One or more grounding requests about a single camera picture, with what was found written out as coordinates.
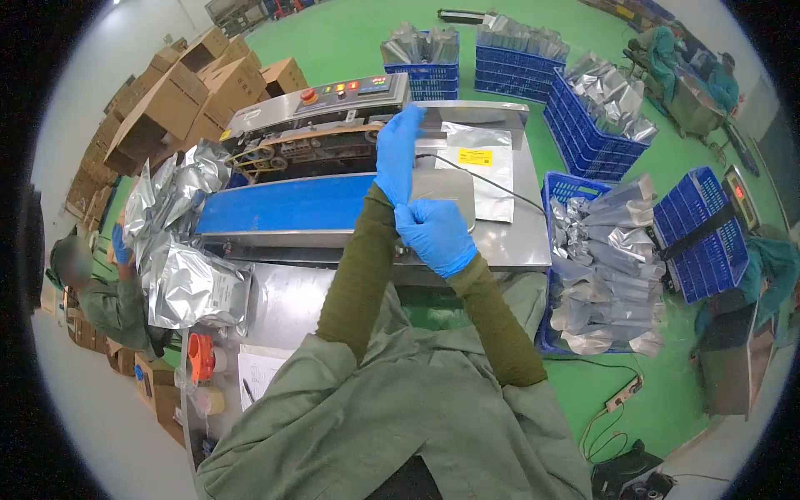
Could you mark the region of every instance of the yellow label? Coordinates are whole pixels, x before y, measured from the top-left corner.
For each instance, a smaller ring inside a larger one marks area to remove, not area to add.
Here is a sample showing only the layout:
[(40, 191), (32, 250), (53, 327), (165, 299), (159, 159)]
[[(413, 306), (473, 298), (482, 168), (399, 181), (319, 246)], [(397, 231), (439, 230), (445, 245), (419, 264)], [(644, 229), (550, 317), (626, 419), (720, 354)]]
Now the yellow label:
[(492, 152), (487, 150), (458, 150), (458, 162), (467, 165), (492, 166)]

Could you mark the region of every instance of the gloved hand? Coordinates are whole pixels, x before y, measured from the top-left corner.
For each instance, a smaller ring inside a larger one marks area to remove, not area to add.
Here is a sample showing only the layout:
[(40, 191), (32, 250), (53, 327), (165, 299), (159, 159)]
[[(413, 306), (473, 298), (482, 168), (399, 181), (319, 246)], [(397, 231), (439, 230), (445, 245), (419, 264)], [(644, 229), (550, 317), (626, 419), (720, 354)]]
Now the gloved hand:
[(111, 230), (111, 246), (114, 248), (117, 263), (127, 266), (133, 252), (122, 242), (122, 226), (119, 224), (114, 224), (114, 228)]
[(442, 278), (464, 269), (478, 252), (466, 222), (452, 200), (414, 200), (394, 208), (403, 244)]
[(405, 205), (411, 197), (411, 167), (414, 166), (414, 140), (426, 108), (409, 104), (378, 132), (378, 176), (375, 184), (392, 205)]

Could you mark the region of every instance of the red emergency stop button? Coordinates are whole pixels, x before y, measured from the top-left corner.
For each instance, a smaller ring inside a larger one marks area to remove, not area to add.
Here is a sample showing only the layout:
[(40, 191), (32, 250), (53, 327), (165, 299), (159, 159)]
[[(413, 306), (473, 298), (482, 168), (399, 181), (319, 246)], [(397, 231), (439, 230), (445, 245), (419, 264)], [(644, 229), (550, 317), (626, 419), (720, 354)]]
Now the red emergency stop button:
[(304, 91), (303, 91), (303, 92), (300, 94), (300, 100), (301, 100), (301, 101), (302, 101), (302, 103), (303, 103), (303, 104), (305, 104), (306, 106), (308, 106), (309, 104), (312, 104), (312, 103), (316, 102), (316, 101), (317, 101), (317, 98), (318, 98), (318, 96), (317, 96), (317, 93), (316, 93), (316, 92), (314, 92), (314, 89), (305, 89), (305, 90), (304, 90)]

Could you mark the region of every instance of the crate of foil bags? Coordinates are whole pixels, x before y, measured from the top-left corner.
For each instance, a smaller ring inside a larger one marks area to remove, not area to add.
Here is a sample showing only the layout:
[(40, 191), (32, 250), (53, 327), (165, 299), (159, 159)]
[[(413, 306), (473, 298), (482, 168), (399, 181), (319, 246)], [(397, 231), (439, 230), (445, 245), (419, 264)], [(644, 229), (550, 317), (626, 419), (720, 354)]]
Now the crate of foil bags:
[(589, 52), (556, 70), (545, 123), (572, 175), (619, 182), (658, 132), (642, 115), (644, 83)]
[(557, 31), (487, 15), (478, 25), (475, 89), (547, 103), (554, 69), (569, 53)]
[(535, 339), (540, 351), (658, 353), (665, 266), (643, 228), (652, 223), (654, 198), (648, 175), (612, 190), (573, 175), (545, 174), (553, 266)]
[(458, 99), (458, 32), (434, 27), (419, 31), (403, 21), (389, 40), (381, 43), (383, 69), (408, 73), (414, 101)]

